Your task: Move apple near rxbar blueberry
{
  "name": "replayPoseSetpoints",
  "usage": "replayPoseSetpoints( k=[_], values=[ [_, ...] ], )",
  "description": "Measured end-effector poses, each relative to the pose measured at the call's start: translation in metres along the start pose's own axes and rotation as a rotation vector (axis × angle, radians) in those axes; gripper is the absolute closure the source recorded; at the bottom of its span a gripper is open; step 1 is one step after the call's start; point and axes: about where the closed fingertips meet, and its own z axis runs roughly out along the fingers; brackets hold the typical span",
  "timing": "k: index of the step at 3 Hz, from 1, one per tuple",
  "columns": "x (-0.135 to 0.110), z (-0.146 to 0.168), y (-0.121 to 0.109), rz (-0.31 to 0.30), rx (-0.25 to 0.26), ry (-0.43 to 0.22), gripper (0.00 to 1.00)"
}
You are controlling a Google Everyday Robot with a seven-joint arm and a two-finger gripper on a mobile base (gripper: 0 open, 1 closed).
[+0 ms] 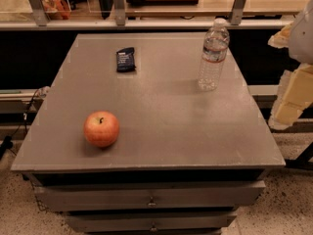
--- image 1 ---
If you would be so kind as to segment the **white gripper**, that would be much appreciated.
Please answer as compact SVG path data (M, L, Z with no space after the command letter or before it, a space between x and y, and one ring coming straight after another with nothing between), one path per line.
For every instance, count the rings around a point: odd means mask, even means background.
M268 45L278 49L289 47L291 58L306 63L294 71L285 70L278 85L268 124L274 130L285 130L313 103L313 0L305 5L292 25L285 25L272 35Z

